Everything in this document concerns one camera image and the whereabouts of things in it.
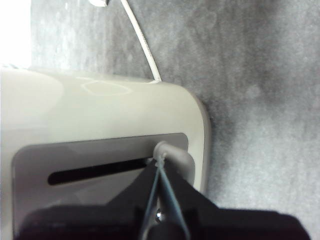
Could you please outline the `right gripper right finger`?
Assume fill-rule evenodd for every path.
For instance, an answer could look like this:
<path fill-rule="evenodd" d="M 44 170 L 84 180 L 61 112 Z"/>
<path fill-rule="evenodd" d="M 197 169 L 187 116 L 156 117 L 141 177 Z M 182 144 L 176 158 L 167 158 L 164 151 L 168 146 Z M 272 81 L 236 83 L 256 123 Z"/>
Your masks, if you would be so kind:
<path fill-rule="evenodd" d="M 149 230 L 151 240 L 308 240 L 310 236 L 294 216 L 276 211 L 221 208 L 195 190 L 166 162 L 166 181 L 173 193 L 175 222 L 165 220 Z"/>

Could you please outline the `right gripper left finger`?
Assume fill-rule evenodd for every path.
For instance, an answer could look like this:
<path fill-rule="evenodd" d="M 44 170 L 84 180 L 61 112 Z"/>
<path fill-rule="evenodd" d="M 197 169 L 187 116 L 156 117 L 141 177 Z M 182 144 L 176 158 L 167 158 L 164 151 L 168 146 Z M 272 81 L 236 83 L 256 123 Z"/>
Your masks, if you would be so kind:
<path fill-rule="evenodd" d="M 58 205 L 28 214 L 16 240 L 136 240 L 139 237 L 157 167 L 152 160 L 112 200 L 104 204 Z"/>

